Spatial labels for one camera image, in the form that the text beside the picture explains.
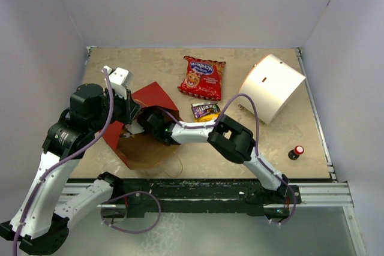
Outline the red cookie snack packet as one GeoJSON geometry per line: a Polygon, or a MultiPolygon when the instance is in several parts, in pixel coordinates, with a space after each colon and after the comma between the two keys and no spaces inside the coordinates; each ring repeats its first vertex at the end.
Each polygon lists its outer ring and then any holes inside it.
{"type": "Polygon", "coordinates": [[[225,61],[184,56],[188,62],[185,79],[178,86],[181,93],[208,101],[221,101],[225,61]]]}

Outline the white cylindrical appliance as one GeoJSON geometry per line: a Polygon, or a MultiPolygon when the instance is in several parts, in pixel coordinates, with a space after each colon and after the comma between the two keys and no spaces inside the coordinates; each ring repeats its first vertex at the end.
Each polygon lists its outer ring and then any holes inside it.
{"type": "Polygon", "coordinates": [[[269,124],[304,80],[303,74],[270,54],[248,73],[239,93],[253,100],[257,117],[269,124]]]}

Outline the yellow snack bar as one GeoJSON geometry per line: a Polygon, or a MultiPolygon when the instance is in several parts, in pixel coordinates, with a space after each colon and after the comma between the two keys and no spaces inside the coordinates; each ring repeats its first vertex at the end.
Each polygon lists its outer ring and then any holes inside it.
{"type": "Polygon", "coordinates": [[[198,116],[194,119],[195,122],[209,122],[216,120],[219,117],[220,113],[210,113],[206,115],[198,116]]]}

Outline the red paper bag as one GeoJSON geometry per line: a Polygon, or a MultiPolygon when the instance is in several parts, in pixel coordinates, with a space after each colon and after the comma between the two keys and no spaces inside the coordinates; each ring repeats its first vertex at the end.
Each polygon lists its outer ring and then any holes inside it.
{"type": "MultiPolygon", "coordinates": [[[[145,112],[160,106],[179,119],[179,110],[166,91],[153,82],[132,94],[145,112]]],[[[130,130],[120,122],[111,124],[103,135],[112,149],[114,160],[108,162],[110,172],[118,177],[180,177],[184,166],[176,154],[176,146],[160,143],[150,133],[128,135],[130,130]]]]}

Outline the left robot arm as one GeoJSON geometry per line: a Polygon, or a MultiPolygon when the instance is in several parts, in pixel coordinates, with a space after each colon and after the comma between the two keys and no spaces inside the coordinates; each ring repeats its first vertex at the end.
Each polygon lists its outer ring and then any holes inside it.
{"type": "Polygon", "coordinates": [[[96,205],[123,198],[122,180],[108,172],[70,201],[58,205],[60,194],[84,153],[115,121],[131,124],[141,106],[123,84],[104,90],[97,84],[80,85],[71,95],[70,107],[52,125],[34,181],[22,206],[1,224],[1,237],[29,255],[50,255],[66,240],[69,231],[96,205]]]}

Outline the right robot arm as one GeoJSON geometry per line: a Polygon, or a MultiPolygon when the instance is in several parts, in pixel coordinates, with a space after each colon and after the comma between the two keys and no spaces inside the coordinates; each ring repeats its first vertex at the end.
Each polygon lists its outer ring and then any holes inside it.
{"type": "Polygon", "coordinates": [[[210,144],[226,160],[246,166],[272,202],[280,203],[290,196],[291,203],[298,203],[288,178],[260,153],[253,132],[231,117],[224,115],[201,123],[183,122],[158,107],[144,111],[137,122],[145,133],[166,145],[210,144]]]}

